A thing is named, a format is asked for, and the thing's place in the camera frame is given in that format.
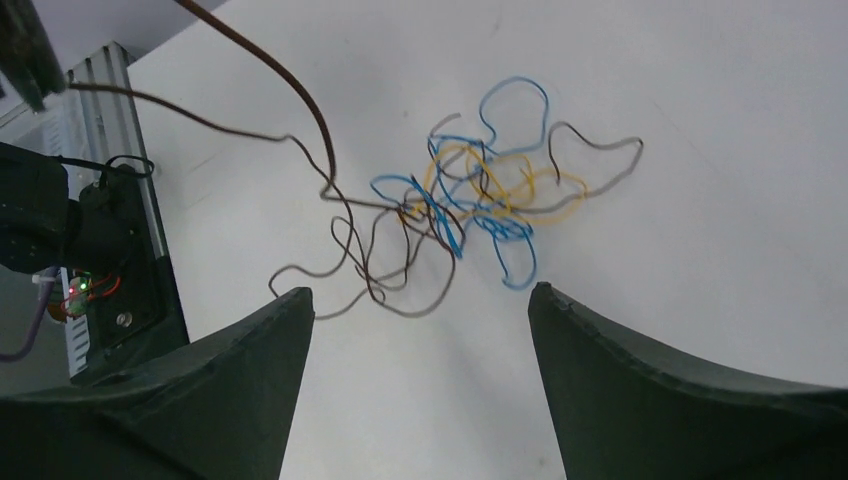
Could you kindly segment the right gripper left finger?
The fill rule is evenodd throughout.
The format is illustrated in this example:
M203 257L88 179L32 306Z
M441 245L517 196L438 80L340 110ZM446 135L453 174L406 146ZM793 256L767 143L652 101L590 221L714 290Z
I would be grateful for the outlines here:
M313 333L310 289L90 386L1 400L5 479L275 479Z

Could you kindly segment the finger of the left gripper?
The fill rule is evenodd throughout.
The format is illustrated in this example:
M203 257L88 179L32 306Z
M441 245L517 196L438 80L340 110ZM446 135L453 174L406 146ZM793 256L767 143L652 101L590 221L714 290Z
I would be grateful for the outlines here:
M30 0L1 0L1 73L33 112L67 89L65 74Z

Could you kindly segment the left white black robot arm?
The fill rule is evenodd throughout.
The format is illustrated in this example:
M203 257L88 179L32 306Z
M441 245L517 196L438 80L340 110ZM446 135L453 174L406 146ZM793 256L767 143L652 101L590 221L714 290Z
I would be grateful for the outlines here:
M67 82L30 1L1 4L1 72L35 113ZM70 166L109 172L91 161L1 146L1 263L21 273L68 267L96 274L120 268L134 248L119 218L71 199Z

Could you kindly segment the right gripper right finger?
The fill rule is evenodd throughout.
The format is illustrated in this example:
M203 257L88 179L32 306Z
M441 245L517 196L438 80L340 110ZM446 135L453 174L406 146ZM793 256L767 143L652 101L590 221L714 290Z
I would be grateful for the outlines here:
M843 479L847 392L720 365L546 282L529 326L569 479Z

